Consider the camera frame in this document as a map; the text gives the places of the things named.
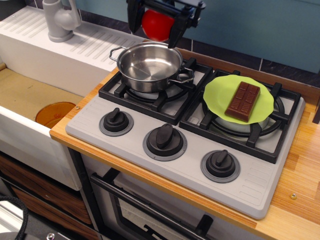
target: screw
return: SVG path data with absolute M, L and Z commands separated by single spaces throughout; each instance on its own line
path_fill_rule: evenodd
M 291 196 L 290 196 L 290 198 L 291 198 L 292 200 L 296 200 L 296 199 L 298 198 L 298 196 L 297 196 L 295 193 L 292 193 Z
M 47 236 L 46 236 L 46 240 L 54 240 L 55 239 L 55 235 L 53 233 L 49 233 Z

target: green plate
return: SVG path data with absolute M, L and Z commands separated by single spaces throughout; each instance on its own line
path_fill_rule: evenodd
M 248 122 L 225 115 L 225 111 L 240 82 L 260 87 L 260 95 L 256 100 Z M 274 98 L 269 90 L 261 83 L 246 76 L 227 75 L 216 77 L 205 86 L 203 99 L 211 112 L 223 120 L 237 124 L 246 125 L 262 122 L 274 111 Z

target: blue wall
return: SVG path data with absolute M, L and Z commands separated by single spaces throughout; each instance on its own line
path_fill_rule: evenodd
M 184 37 L 320 72 L 320 0 L 204 1 L 199 26 L 187 29 Z M 81 10 L 127 21 L 126 0 L 76 3 Z

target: red ball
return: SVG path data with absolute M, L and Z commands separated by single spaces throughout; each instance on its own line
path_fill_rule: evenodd
M 175 19 L 154 10 L 147 10 L 142 17 L 142 28 L 153 41 L 164 42 L 169 39 Z

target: black burner grate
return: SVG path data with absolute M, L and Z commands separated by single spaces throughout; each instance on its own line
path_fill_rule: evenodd
M 220 76 L 227 76 L 230 74 L 240 75 L 240 72 L 234 71 L 233 73 L 222 71 L 217 69 L 214 72 L 214 76 L 212 79 Z M 197 135 L 203 136 L 207 139 L 211 139 L 218 143 L 224 144 L 228 147 L 237 149 L 254 157 L 260 158 L 267 162 L 275 164 L 280 153 L 281 147 L 285 140 L 286 134 L 289 129 L 289 125 L 291 119 L 296 111 L 297 105 L 301 98 L 300 93 L 289 91 L 282 88 L 280 83 L 275 83 L 274 85 L 269 85 L 266 83 L 262 83 L 268 89 L 270 89 L 270 93 L 275 99 L 276 110 L 269 116 L 269 118 L 274 120 L 274 124 L 266 129 L 261 128 L 258 123 L 253 123 L 250 125 L 250 132 L 237 132 L 230 130 L 215 121 L 217 116 L 208 110 L 206 105 L 204 104 L 203 94 L 204 94 L 204 86 L 209 83 L 206 82 L 202 89 L 198 91 L 197 95 L 194 97 L 193 102 L 191 103 L 188 111 L 183 115 L 179 127 L 190 132 L 193 132 Z M 284 105 L 279 97 L 287 98 L 293 100 L 293 105 L 289 114 L 285 114 Z M 189 121 L 192 114 L 195 112 L 196 108 L 202 104 L 202 108 L 204 110 L 205 116 L 200 121 L 200 124 L 194 124 Z M 279 137 L 278 143 L 276 145 L 274 152 L 268 152 L 263 149 L 256 147 L 256 143 L 261 136 L 268 135 L 275 130 L 281 131 L 281 136 Z
M 156 99 L 149 99 L 135 94 L 121 82 L 122 75 L 118 72 L 99 90 L 99 97 L 161 121 L 177 125 L 202 84 L 213 78 L 213 68 L 198 64 L 195 58 L 184 61 L 184 67 L 195 72 L 201 72 L 204 75 L 196 85 L 191 82 L 187 84 L 177 83 L 176 86 L 181 91 L 174 96 L 168 96 L 166 91 L 159 92 Z M 174 114 L 169 114 L 163 110 L 165 104 L 181 98 L 184 99 L 183 103 Z

